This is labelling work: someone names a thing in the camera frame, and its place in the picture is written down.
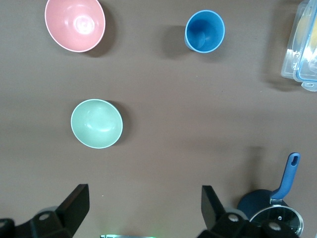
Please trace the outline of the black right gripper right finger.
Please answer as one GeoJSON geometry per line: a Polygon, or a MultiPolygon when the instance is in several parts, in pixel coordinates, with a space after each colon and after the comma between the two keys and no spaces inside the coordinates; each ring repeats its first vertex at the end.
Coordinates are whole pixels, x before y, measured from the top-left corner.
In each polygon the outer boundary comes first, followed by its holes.
{"type": "Polygon", "coordinates": [[[247,193],[233,210],[225,210],[212,186],[202,186],[201,212],[207,229],[201,238],[299,238],[300,214],[271,191],[247,193]]]}

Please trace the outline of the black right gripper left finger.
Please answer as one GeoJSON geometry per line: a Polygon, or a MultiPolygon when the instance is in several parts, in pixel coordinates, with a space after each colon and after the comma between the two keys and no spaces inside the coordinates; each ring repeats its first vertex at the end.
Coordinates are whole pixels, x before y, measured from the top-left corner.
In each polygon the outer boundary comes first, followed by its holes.
{"type": "Polygon", "coordinates": [[[89,211],[89,186],[78,185],[59,205],[40,210],[15,227],[16,238],[72,238],[89,211]]]}

